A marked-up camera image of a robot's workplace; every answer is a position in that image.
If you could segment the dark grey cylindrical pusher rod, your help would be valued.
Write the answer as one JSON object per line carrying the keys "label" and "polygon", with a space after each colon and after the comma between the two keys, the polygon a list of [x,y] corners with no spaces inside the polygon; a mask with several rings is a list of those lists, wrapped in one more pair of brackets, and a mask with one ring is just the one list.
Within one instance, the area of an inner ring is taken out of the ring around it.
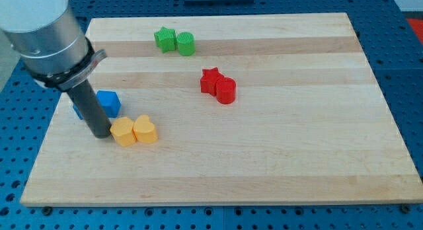
{"label": "dark grey cylindrical pusher rod", "polygon": [[67,95],[96,138],[103,139],[111,134],[110,120],[87,80],[68,90]]}

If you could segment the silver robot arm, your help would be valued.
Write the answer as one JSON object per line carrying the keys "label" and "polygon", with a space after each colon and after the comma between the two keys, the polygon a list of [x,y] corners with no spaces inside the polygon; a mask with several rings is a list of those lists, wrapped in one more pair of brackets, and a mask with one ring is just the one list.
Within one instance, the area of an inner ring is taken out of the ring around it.
{"label": "silver robot arm", "polygon": [[88,81],[106,52],[94,50],[69,0],[1,0],[1,31],[40,86],[67,93],[95,137],[110,135]]}

